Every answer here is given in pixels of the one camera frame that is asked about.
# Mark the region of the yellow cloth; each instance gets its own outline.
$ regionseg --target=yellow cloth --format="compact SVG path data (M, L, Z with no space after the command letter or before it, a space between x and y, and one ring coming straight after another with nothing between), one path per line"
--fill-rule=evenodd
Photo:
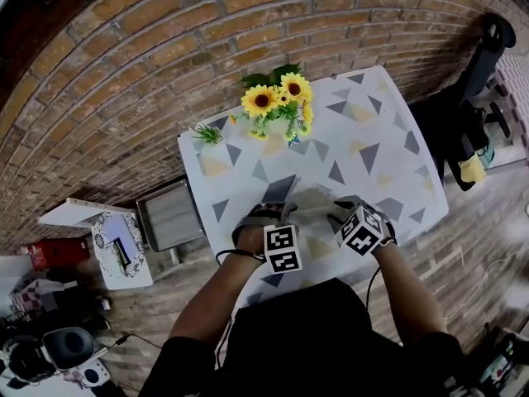
M461 179L464 182L479 182L487 176L483 163L481 163L481 160L475 153L470 159L459 162L459 166L461 168Z

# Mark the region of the black sleeve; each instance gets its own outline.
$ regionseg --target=black sleeve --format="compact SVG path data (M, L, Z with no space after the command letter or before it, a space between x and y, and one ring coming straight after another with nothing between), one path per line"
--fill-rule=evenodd
M215 371L214 350L187 337L167 340L139 397L197 394L206 387Z
M416 377L424 385L439 385L451 388L460 377L464 354L457 339L443 332L426 335L420 342L407 347Z

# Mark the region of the forearm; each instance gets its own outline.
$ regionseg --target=forearm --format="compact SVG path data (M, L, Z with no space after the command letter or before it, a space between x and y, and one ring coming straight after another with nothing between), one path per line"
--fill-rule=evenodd
M403 344L419 341L430 332L447 332L439 304L417 278L396 245L374 251L388 291L391 312Z
M228 255L174 323L169 337L190 337L215 347L221 339L237 298L261 262Z

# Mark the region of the white cube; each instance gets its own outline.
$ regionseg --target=white cube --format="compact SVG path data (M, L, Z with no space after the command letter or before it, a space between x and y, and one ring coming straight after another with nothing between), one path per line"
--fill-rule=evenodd
M335 238L340 247L345 246L358 256L365 256L384 238L382 220L360 206L342 225Z
M264 227L264 256L275 274L301 270L295 226Z

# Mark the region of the sunflower center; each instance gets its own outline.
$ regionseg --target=sunflower center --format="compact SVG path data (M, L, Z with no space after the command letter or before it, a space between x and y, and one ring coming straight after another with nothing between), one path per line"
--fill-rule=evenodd
M264 94L259 94L255 98L255 106L259 108L266 108L268 106L269 98L268 96L265 96Z
M299 88L299 85L297 85L297 84L289 84L288 85L288 91L293 96L297 96L299 93L301 93L301 89Z

